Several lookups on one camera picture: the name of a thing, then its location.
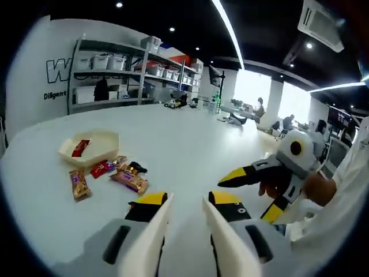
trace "ceiling light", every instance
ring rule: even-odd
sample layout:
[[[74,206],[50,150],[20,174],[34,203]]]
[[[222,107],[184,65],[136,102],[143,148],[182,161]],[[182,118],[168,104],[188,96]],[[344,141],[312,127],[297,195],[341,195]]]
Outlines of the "ceiling light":
[[[336,89],[336,88],[349,88],[349,87],[360,87],[362,85],[365,85],[364,82],[359,83],[348,83],[348,84],[342,84],[342,85],[334,85],[332,87],[326,87],[326,88],[319,88],[319,89],[313,89],[312,91],[308,91],[309,93],[312,92],[318,92],[318,91],[328,91],[330,89]]]
[[[232,24],[229,21],[229,18],[227,16],[227,14],[225,13],[225,10],[224,10],[223,6],[220,3],[220,0],[212,0],[212,2],[215,5],[216,9],[218,10],[218,13],[219,13],[220,17],[223,20],[224,25],[227,28],[229,35],[231,36],[233,45],[235,47],[235,50],[236,50],[236,53],[237,53],[237,56],[238,56],[238,60],[240,62],[241,69],[244,70],[241,49],[240,49],[240,47],[238,45],[238,41],[237,41],[237,38],[236,38],[236,35],[235,35],[235,31],[232,28]]]
[[[366,75],[364,78],[362,78],[361,82],[365,82],[365,81],[367,81],[367,80],[369,80],[369,74],[368,74],[368,75]]]

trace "computer monitor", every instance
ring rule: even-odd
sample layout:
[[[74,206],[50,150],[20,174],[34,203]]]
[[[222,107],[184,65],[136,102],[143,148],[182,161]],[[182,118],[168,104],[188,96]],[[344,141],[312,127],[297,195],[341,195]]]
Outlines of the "computer monitor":
[[[210,83],[220,88],[222,74],[215,67],[209,65]]]
[[[351,116],[335,107],[329,107],[328,123],[338,130],[345,129],[351,121]]]

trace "candy bar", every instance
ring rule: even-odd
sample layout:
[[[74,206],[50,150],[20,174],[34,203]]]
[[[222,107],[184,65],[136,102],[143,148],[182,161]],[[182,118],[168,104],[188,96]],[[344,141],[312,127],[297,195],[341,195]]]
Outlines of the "candy bar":
[[[106,172],[110,172],[114,169],[114,165],[111,162],[108,162],[107,160],[96,164],[93,169],[91,170],[91,175],[97,179],[101,175],[105,174]]]
[[[117,168],[120,168],[124,162],[127,160],[126,156],[118,156],[113,160],[113,165]]]
[[[81,157],[83,151],[85,150],[85,148],[87,147],[89,142],[90,142],[90,140],[81,140],[80,143],[78,143],[78,145],[73,150],[73,153],[71,154],[71,156],[72,157]]]
[[[91,195],[91,190],[87,186],[85,173],[83,170],[73,170],[69,173],[69,175],[71,179],[73,197],[75,200],[82,200],[82,197],[88,197]]]
[[[145,193],[149,186],[147,180],[126,171],[119,171],[110,176],[110,178],[127,186],[129,189],[137,192],[138,194]]]

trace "red candy wrapper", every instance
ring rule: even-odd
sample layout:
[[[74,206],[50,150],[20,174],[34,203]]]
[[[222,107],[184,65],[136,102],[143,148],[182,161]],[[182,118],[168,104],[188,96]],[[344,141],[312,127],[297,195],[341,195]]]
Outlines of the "red candy wrapper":
[[[91,170],[91,175],[97,179],[99,178],[101,175],[105,174],[106,172],[110,172],[115,168],[115,166],[111,163],[108,162],[107,160],[98,163],[97,165],[95,165],[93,167],[93,169]]]
[[[85,150],[85,148],[87,147],[89,142],[90,142],[90,140],[81,140],[80,143],[78,143],[78,145],[73,150],[73,153],[71,154],[71,156],[72,157],[81,157],[83,151]]]

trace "white table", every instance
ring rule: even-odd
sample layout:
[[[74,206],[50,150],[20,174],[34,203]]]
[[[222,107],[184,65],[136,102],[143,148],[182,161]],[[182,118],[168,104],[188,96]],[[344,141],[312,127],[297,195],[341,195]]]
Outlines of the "white table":
[[[74,114],[19,133],[1,160],[3,187],[25,239],[50,268],[81,255],[84,242],[124,217],[127,203],[137,198],[106,174],[88,176],[93,196],[73,200],[73,167],[57,151],[76,132],[95,128],[119,132],[122,153],[148,169],[148,193],[175,194],[159,275],[216,276],[201,197],[219,189],[218,181],[231,170],[262,157],[255,122],[241,127],[206,111],[148,105]],[[257,185],[228,190],[243,199],[251,216],[260,216],[271,202],[258,196]]]

